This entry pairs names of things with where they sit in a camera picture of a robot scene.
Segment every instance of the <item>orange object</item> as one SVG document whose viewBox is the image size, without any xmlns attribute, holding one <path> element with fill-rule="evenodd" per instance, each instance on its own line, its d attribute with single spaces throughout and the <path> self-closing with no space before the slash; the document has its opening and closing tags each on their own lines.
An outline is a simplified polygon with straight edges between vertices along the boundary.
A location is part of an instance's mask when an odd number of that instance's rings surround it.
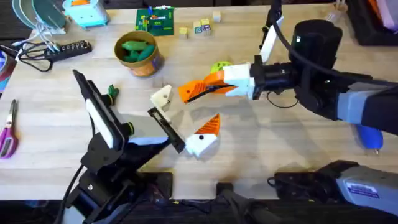
<svg viewBox="0 0 398 224">
<path fill-rule="evenodd" d="M 205 91 L 208 85 L 228 85 L 224 82 L 224 71 L 218 71 L 215 73 L 209 74 L 204 80 L 193 80 L 184 84 L 178 88 L 178 93 L 180 94 L 181 100 L 184 103 L 188 103 L 188 100 L 199 93 Z M 217 94 L 225 94 L 233 89 L 236 86 L 221 88 L 219 90 L 214 91 L 213 93 Z"/>
<path fill-rule="evenodd" d="M 377 17 L 380 19 L 380 21 L 382 21 L 379 6 L 377 5 L 376 0 L 368 0 L 368 2 L 372 7 L 373 12 L 377 15 Z"/>
<path fill-rule="evenodd" d="M 195 134 L 215 134 L 218 135 L 220 130 L 221 119 L 220 114 L 211 118 L 205 125 L 203 125 Z"/>
<path fill-rule="evenodd" d="M 74 0 L 72 2 L 72 6 L 82 6 L 82 5 L 89 4 L 89 3 L 90 3 L 90 1 L 88 1 L 88 0 Z"/>
</svg>

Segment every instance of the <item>wooden tabletop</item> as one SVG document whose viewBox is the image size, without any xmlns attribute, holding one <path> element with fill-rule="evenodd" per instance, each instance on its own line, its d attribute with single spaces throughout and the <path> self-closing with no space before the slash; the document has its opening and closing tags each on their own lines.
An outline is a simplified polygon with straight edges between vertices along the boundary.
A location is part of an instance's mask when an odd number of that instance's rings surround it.
<svg viewBox="0 0 398 224">
<path fill-rule="evenodd" d="M 384 134 L 380 156 L 366 153 L 356 143 L 350 125 L 329 121 L 297 105 L 279 109 L 264 97 L 257 101 L 208 95 L 184 105 L 176 87 L 204 78 L 213 63 L 229 60 L 252 62 L 259 53 L 261 27 L 268 6 L 185 8 L 175 10 L 176 35 L 156 37 L 165 66 L 150 78 L 137 78 L 113 54 L 118 37 L 134 30 L 136 10 L 108 11 L 106 27 L 84 31 L 72 26 L 67 35 L 56 36 L 60 44 L 87 39 L 93 52 L 55 63 L 48 73 L 19 63 L 0 100 L 0 120 L 5 121 L 12 99 L 18 99 L 14 156 L 0 161 L 0 199 L 60 199 L 80 165 L 91 139 L 90 121 L 72 69 L 83 73 L 106 93 L 110 84 L 121 89 L 117 107 L 121 113 L 147 116 L 151 94 L 166 84 L 174 88 L 168 114 L 186 136 L 217 113 L 221 115 L 220 139 L 203 159 L 177 154 L 168 147 L 142 169 L 174 173 L 174 198 L 213 198 L 218 181 L 233 182 L 247 197 L 275 198 L 266 179 L 278 169 L 319 168 L 337 159 L 357 161 L 375 169 L 398 172 L 398 138 Z M 329 4 L 284 6 L 282 31 L 290 40 L 296 23 L 322 19 Z M 213 25 L 211 37 L 178 38 L 178 28 L 212 17 L 221 11 L 222 23 Z M 368 73 L 398 81 L 398 49 L 361 47 L 353 39 L 348 18 L 338 23 L 344 36 L 337 55 L 338 70 Z M 277 41 L 270 63 L 286 62 L 287 51 Z M 294 102 L 286 91 L 272 97 L 280 105 Z"/>
</svg>

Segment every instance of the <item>black power strip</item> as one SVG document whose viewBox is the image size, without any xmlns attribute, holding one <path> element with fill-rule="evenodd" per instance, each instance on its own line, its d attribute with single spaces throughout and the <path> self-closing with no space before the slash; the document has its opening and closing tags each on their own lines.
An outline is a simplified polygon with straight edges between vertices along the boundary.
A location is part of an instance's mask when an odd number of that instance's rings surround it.
<svg viewBox="0 0 398 224">
<path fill-rule="evenodd" d="M 50 49 L 45 49 L 45 58 L 51 60 L 52 62 L 58 62 L 67 58 L 76 57 L 93 51 L 93 49 L 91 48 L 91 44 L 87 40 L 81 40 L 78 42 L 61 45 L 59 49 L 59 52 L 52 52 Z"/>
</svg>

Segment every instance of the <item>small green object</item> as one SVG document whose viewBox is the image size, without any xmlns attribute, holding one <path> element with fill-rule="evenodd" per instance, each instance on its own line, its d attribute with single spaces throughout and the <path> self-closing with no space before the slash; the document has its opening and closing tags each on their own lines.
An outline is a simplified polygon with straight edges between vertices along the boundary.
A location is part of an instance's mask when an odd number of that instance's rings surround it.
<svg viewBox="0 0 398 224">
<path fill-rule="evenodd" d="M 120 93 L 119 88 L 115 88 L 114 85 L 110 85 L 108 88 L 108 94 L 112 96 L 113 100 L 116 101 L 116 98 L 118 97 Z"/>
<path fill-rule="evenodd" d="M 122 47 L 126 50 L 144 50 L 147 44 L 143 41 L 127 41 L 122 44 Z"/>
<path fill-rule="evenodd" d="M 137 59 L 136 58 L 131 58 L 130 56 L 124 56 L 124 61 L 125 62 L 134 63 L 134 62 L 137 62 Z"/>
<path fill-rule="evenodd" d="M 138 56 L 138 61 L 142 61 L 149 57 L 155 51 L 155 45 L 149 44 Z"/>
<path fill-rule="evenodd" d="M 130 59 L 131 60 L 137 60 L 139 56 L 139 53 L 136 50 L 130 51 Z"/>
<path fill-rule="evenodd" d="M 211 66 L 210 73 L 215 73 L 215 72 L 221 71 L 224 66 L 228 66 L 228 65 L 232 65 L 232 63 L 227 62 L 227 61 L 214 63 L 213 66 Z"/>
</svg>

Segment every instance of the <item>orange and white object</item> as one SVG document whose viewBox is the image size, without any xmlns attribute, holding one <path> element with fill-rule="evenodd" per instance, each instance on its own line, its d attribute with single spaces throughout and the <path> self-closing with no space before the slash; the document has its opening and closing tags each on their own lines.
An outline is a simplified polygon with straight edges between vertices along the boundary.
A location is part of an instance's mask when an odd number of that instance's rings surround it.
<svg viewBox="0 0 398 224">
<path fill-rule="evenodd" d="M 229 86 L 220 88 L 212 93 L 225 94 L 225 96 L 247 96 L 253 97 L 254 78 L 250 77 L 248 63 L 241 65 L 224 66 L 221 71 L 211 73 L 204 80 L 192 80 L 178 88 L 178 93 L 184 103 L 209 88 L 209 86 Z"/>
<path fill-rule="evenodd" d="M 187 138 L 185 141 L 185 149 L 190 154 L 200 157 L 203 151 L 208 149 L 215 141 L 217 141 L 220 124 L 221 119 L 218 114 L 196 131 L 195 134 L 192 134 Z"/>
</svg>

